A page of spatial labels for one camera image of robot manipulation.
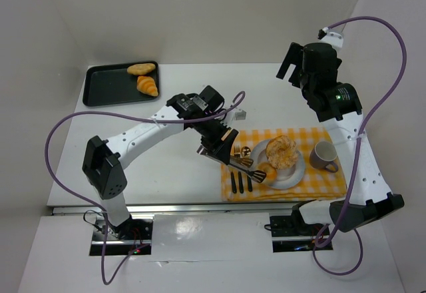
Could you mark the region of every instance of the black utensil handle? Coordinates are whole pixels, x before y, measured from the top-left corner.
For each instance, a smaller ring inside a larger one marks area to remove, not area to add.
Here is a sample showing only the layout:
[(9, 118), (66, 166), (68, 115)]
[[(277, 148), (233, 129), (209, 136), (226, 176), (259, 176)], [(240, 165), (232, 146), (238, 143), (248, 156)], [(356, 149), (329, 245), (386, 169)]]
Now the black utensil handle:
[(237, 193), (237, 184), (235, 183), (235, 176), (234, 173), (231, 172), (231, 185), (232, 185), (232, 193)]
[(248, 192), (253, 192), (252, 179), (249, 176), (247, 176), (247, 189)]
[(240, 186), (240, 193), (244, 193), (244, 184), (242, 184), (242, 174), (238, 171), (238, 184)]

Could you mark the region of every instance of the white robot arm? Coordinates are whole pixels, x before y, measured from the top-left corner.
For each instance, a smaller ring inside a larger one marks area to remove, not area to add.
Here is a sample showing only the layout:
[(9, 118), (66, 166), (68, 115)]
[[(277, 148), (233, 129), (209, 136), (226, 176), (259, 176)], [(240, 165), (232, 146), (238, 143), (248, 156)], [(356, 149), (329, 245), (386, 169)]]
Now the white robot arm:
[(199, 95), (179, 94), (172, 97), (166, 106), (150, 117), (151, 123), (140, 123), (106, 140), (95, 136), (88, 141), (83, 172), (98, 193), (101, 205), (116, 232), (126, 236), (135, 227), (134, 223), (137, 223), (130, 217), (123, 196), (127, 185), (124, 169), (143, 152), (187, 128), (195, 129), (202, 136), (198, 153), (233, 166), (249, 174), (256, 182), (265, 179), (266, 173), (250, 171), (246, 162), (230, 155), (238, 131), (229, 126), (234, 120), (245, 119), (246, 113), (243, 110), (233, 109), (222, 120), (210, 119), (194, 123), (194, 119), (213, 115), (223, 104), (223, 97), (207, 86)]
[[(367, 133), (364, 131), (359, 136), (363, 113), (356, 90), (350, 84), (337, 82), (341, 60), (336, 50), (343, 45), (343, 37), (322, 31), (319, 38), (319, 43), (305, 46), (292, 43), (277, 78), (283, 79), (290, 65), (295, 66), (289, 82), (302, 90), (309, 107), (330, 135), (347, 185), (353, 170), (356, 140), (361, 137), (353, 190), (339, 225), (340, 231), (348, 232), (403, 207), (404, 201), (400, 194), (392, 194), (383, 179)], [(307, 224), (336, 224), (342, 206), (343, 199), (301, 202), (293, 207), (292, 219), (300, 229)]]

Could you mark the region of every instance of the black mount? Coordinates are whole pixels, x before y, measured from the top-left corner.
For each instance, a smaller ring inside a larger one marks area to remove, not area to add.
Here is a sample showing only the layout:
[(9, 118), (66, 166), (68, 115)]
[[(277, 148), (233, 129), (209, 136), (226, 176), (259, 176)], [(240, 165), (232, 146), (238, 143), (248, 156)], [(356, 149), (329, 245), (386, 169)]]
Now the black mount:
[(150, 240), (152, 238), (152, 221), (143, 220), (141, 218), (132, 218), (130, 216), (127, 220), (119, 226), (112, 228), (118, 234), (119, 239), (131, 240), (134, 238), (134, 231), (137, 230), (141, 240)]
[[(208, 85), (199, 95), (175, 95), (167, 101), (166, 106), (178, 111), (178, 118), (189, 120), (214, 114), (224, 101), (223, 96)], [(209, 156), (229, 164), (232, 144), (238, 135), (237, 130), (223, 125), (218, 119), (191, 123), (185, 125), (185, 128), (192, 128), (201, 134), (201, 145), (209, 152)]]
[[(269, 230), (272, 233), (272, 237), (312, 236), (316, 234), (322, 226), (322, 224), (306, 224), (299, 218), (295, 219), (293, 215), (278, 215), (270, 216)], [(329, 235), (328, 229), (324, 232), (324, 235)]]
[(340, 121), (344, 114), (354, 111), (361, 114), (362, 106), (354, 87), (337, 81), (341, 59), (331, 45), (310, 43), (303, 47), (292, 43), (277, 78), (284, 79), (290, 65), (295, 65), (295, 69), (289, 82), (302, 90), (319, 122), (332, 118)]
[[(306, 224), (300, 214), (300, 207), (311, 201), (300, 202), (292, 208), (292, 224), (300, 234), (307, 230), (310, 225)], [(330, 204), (329, 213), (333, 223), (339, 218), (343, 201), (335, 201)], [(365, 205), (349, 204), (346, 214), (339, 226), (339, 231), (349, 232), (355, 228), (380, 220), (384, 216), (404, 207), (404, 200), (400, 194), (387, 194), (385, 200), (373, 203), (368, 200)]]
[(95, 136), (87, 142), (83, 172), (93, 185), (101, 199), (108, 200), (119, 195), (127, 185), (126, 176), (118, 160), (120, 155), (113, 154), (107, 146)]

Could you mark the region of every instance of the mug handle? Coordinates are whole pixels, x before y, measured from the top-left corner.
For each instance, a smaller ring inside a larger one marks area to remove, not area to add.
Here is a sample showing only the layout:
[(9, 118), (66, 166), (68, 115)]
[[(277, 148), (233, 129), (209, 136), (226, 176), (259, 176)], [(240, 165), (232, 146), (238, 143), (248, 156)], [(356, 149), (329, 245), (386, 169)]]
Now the mug handle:
[(325, 167), (324, 170), (326, 170), (330, 173), (336, 173), (339, 170), (339, 166), (335, 162), (330, 162), (329, 164), (331, 164), (334, 167), (334, 170), (330, 170), (328, 167)]

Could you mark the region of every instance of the croissant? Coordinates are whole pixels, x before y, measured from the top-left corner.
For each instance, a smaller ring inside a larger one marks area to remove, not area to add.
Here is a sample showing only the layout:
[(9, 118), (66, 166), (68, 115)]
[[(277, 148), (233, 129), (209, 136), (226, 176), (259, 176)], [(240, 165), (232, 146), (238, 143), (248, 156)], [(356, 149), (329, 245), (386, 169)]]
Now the croissant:
[(267, 162), (259, 163), (256, 167), (256, 170), (261, 170), (266, 173), (266, 178), (262, 182), (266, 185), (274, 183), (275, 180), (277, 179), (277, 176), (278, 176), (277, 170)]
[(145, 75), (154, 69), (154, 63), (140, 63), (138, 65), (131, 65), (127, 68), (127, 73), (130, 73), (131, 75)]
[(138, 77), (138, 84), (137, 84), (138, 91), (150, 95), (151, 97), (157, 97), (158, 96), (158, 89), (155, 85), (155, 81), (151, 77), (144, 77), (143, 75)]

